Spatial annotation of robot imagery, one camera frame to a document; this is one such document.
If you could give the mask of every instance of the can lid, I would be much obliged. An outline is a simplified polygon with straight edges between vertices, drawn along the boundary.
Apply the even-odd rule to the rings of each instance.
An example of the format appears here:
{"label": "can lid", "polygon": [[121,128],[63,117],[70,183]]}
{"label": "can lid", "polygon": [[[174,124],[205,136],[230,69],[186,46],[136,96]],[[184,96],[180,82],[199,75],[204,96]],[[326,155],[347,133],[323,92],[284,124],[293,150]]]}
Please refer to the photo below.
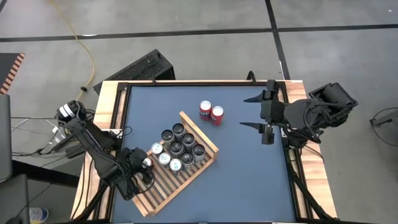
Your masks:
{"label": "can lid", "polygon": [[170,150],[172,152],[180,152],[182,150],[182,144],[180,142],[175,141],[170,145]]}
{"label": "can lid", "polygon": [[178,171],[181,169],[181,161],[179,159],[172,159],[170,161],[170,169],[174,171]]}
{"label": "can lid", "polygon": [[193,155],[191,152],[184,152],[181,156],[181,160],[185,164],[190,164],[193,161]]}
{"label": "can lid", "polygon": [[159,162],[160,164],[168,164],[171,160],[170,155],[167,152],[163,152],[160,156],[159,156]]}
{"label": "can lid", "polygon": [[201,144],[197,144],[196,146],[193,147],[192,153],[194,153],[197,156],[201,156],[205,153],[205,147],[202,146]]}
{"label": "can lid", "polygon": [[211,108],[211,103],[207,100],[203,100],[202,102],[200,102],[200,108],[202,110],[208,110]]}
{"label": "can lid", "polygon": [[173,132],[175,134],[181,134],[184,132],[184,126],[180,123],[177,123],[173,126]]}
{"label": "can lid", "polygon": [[216,116],[221,116],[224,114],[224,109],[220,106],[215,106],[212,113]]}
{"label": "can lid", "polygon": [[193,137],[193,134],[187,133],[187,134],[184,134],[184,136],[182,136],[182,141],[185,144],[192,144],[195,141],[195,137]]}
{"label": "can lid", "polygon": [[142,163],[149,167],[152,165],[152,161],[149,158],[145,158]]}
{"label": "can lid", "polygon": [[154,154],[159,154],[163,151],[163,146],[159,143],[154,143],[150,148]]}
{"label": "can lid", "polygon": [[162,132],[162,139],[164,141],[169,141],[169,140],[173,139],[173,136],[174,136],[174,134],[171,130],[164,130]]}

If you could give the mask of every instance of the yellow cable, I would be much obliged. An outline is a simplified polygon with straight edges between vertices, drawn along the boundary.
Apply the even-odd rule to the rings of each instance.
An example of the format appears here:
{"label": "yellow cable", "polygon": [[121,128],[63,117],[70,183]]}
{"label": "yellow cable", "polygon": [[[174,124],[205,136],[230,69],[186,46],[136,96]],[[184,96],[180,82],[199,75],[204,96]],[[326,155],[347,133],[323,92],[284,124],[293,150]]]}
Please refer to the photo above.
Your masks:
{"label": "yellow cable", "polygon": [[[68,24],[70,30],[73,32],[73,35],[75,36],[76,41],[85,48],[85,50],[87,51],[88,55],[90,56],[90,60],[91,60],[91,65],[93,67],[93,71],[91,73],[91,77],[90,79],[87,81],[87,83],[84,85],[84,87],[87,87],[94,79],[94,74],[95,74],[95,63],[94,63],[94,58],[91,55],[90,51],[88,50],[88,48],[86,47],[86,45],[84,45],[82,42],[80,42],[79,38],[76,35],[76,32],[74,30],[74,28],[72,27],[72,25],[70,24],[69,20],[63,15],[61,9],[58,7],[58,4],[54,1],[54,0],[49,0],[50,3],[54,6],[54,8],[58,11],[58,13],[60,14],[60,16],[62,17],[62,19]],[[82,94],[84,93],[84,91],[82,90],[80,92],[80,94],[77,97],[77,101],[81,98]]]}

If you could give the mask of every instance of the black device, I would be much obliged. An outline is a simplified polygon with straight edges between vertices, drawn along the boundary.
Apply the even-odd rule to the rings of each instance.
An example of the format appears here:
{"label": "black device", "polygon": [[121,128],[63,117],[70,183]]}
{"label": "black device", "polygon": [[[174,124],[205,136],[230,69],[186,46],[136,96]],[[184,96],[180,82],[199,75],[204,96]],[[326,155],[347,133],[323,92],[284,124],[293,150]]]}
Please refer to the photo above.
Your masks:
{"label": "black device", "polygon": [[[111,75],[106,80],[175,80],[173,65],[157,50],[153,50]],[[102,82],[95,85],[94,91],[100,94]]]}
{"label": "black device", "polygon": [[[121,149],[118,135],[102,131],[86,118],[82,103],[71,101],[57,110],[56,119],[61,127],[68,129],[95,162],[98,176],[104,182],[90,204],[76,220],[86,220],[108,186],[119,190],[124,200],[146,191],[154,183],[154,174],[143,162],[147,154],[139,148]],[[110,154],[116,151],[116,157]],[[140,173],[147,189],[140,189],[136,174]]]}
{"label": "black device", "polygon": [[241,123],[255,128],[262,134],[263,144],[273,144],[272,126],[279,126],[287,136],[289,145],[301,148],[311,140],[321,143],[319,136],[328,127],[338,127],[346,122],[351,110],[358,105],[339,83],[329,83],[309,93],[310,99],[283,103],[278,100],[279,87],[275,80],[268,80],[267,89],[248,103],[261,103],[260,117],[267,124]]}

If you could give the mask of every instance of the black box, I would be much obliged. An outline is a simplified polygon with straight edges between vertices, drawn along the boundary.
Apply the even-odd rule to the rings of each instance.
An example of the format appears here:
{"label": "black box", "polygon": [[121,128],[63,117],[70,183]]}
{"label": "black box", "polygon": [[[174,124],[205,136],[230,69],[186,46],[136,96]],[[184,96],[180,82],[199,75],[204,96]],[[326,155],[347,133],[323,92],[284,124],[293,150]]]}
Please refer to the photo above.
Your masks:
{"label": "black box", "polygon": [[[153,77],[156,80],[175,80],[173,65],[157,49],[116,72],[106,80],[151,80]],[[102,82],[93,88],[97,94],[100,94],[101,87]]]}

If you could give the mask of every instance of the blue table surface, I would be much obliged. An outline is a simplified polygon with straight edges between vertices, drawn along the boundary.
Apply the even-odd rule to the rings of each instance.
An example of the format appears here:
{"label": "blue table surface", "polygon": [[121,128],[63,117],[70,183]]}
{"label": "blue table surface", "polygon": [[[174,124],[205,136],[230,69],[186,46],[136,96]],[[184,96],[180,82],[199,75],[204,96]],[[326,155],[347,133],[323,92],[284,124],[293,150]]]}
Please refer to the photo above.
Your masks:
{"label": "blue table surface", "polygon": [[[190,119],[218,147],[217,160],[158,214],[143,217],[135,204],[116,193],[115,223],[294,221],[294,209],[280,131],[275,143],[261,144],[255,129],[239,122],[260,122],[260,103],[243,100],[260,94],[260,86],[131,87],[124,147],[149,150],[161,132]],[[199,118],[199,104],[211,101],[224,108],[223,123],[214,127]]]}

